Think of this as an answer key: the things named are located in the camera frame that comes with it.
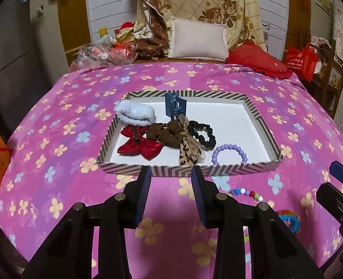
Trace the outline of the white fluffy hair clip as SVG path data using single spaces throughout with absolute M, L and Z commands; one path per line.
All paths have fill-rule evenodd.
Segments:
M 143 103 L 122 100 L 115 107 L 116 115 L 125 124 L 145 127 L 156 122 L 155 110 Z

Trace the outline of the brown leopard scrunchie bow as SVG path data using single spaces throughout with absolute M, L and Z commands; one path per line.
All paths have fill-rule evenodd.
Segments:
M 180 166 L 194 166 L 205 160 L 205 147 L 190 134 L 189 120 L 185 115 L 168 123 L 154 123 L 146 131 L 146 138 L 160 142 L 166 147 L 179 150 Z

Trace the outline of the clear plastic bag pile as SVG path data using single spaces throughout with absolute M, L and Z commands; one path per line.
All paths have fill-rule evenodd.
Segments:
M 97 43 L 79 48 L 69 72 L 102 66 L 129 65 L 137 58 L 133 42 L 116 42 L 115 38 L 104 35 Z

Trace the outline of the red satin bow clip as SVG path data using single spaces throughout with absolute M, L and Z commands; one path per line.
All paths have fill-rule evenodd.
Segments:
M 142 155 L 147 160 L 151 160 L 162 151 L 163 144 L 157 140 L 147 139 L 144 134 L 149 126 L 128 125 L 120 132 L 128 140 L 118 148 L 117 152 L 122 156 Z

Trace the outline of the white small pillow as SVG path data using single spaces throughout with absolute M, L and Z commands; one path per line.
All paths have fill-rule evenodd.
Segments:
M 226 32 L 222 24 L 172 17 L 168 58 L 224 62 L 229 55 Z

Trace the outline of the red santa plush toy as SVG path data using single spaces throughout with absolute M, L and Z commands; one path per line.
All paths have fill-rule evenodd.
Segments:
M 134 41 L 134 23 L 123 23 L 120 28 L 115 30 L 115 38 L 118 43 L 128 43 Z

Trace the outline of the brown patterned blanket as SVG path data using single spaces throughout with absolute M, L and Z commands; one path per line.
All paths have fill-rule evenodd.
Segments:
M 139 58 L 160 58 L 168 53 L 168 32 L 159 0 L 137 0 L 133 33 Z

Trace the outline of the grey refrigerator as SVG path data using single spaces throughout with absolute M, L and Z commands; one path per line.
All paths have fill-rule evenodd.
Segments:
M 0 114 L 15 129 L 49 86 L 42 75 L 32 38 L 29 2 L 0 5 Z

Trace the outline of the wooden chair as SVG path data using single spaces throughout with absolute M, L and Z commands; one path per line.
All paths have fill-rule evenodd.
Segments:
M 319 73 L 315 73 L 310 82 L 305 82 L 309 94 L 334 119 L 343 89 L 343 59 L 337 55 L 336 40 L 331 46 L 326 43 L 312 47 L 321 62 Z

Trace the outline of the beige floral quilt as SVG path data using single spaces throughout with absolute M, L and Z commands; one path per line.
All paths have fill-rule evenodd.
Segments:
M 253 42 L 266 49 L 257 0 L 158 0 L 158 4 L 169 37 L 172 36 L 171 18 L 177 17 L 225 25 L 230 50 L 243 42 Z

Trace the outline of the blue claw hair clip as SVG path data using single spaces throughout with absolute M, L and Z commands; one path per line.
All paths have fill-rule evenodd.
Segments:
M 179 97 L 176 93 L 165 94 L 165 113 L 172 120 L 177 119 L 180 115 L 186 116 L 187 101 Z

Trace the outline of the pink floral bedspread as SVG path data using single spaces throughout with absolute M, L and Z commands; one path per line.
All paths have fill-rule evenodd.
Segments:
M 11 136 L 11 163 L 0 187 L 0 228 L 27 261 L 76 202 L 94 205 L 134 176 L 105 174 L 96 163 L 114 107 L 131 91 L 210 90 L 244 93 L 279 144 L 284 161 L 271 172 L 214 176 L 219 191 L 246 188 L 275 210 L 301 219 L 296 235 L 318 266 L 339 248 L 339 224 L 316 201 L 343 164 L 343 134 L 301 86 L 230 64 L 134 64 L 61 77 Z M 189 178 L 152 178 L 140 228 L 125 232 L 133 278 L 211 278 L 217 233 L 198 218 Z

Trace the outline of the black scrunchie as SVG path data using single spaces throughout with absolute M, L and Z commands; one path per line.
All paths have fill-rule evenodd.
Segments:
M 216 137 L 210 125 L 191 120 L 187 126 L 188 133 L 207 150 L 216 146 Z

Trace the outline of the red shopping bag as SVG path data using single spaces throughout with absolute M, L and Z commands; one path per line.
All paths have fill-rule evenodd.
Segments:
M 289 46 L 284 64 L 297 75 L 301 81 L 310 83 L 318 62 L 314 47 L 308 42 L 302 49 Z

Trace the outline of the red ruffled cushion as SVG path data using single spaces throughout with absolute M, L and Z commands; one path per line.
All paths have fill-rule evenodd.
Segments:
M 272 78 L 287 79 L 293 74 L 285 64 L 253 42 L 244 42 L 230 50 L 226 62 L 249 67 L 256 73 Z

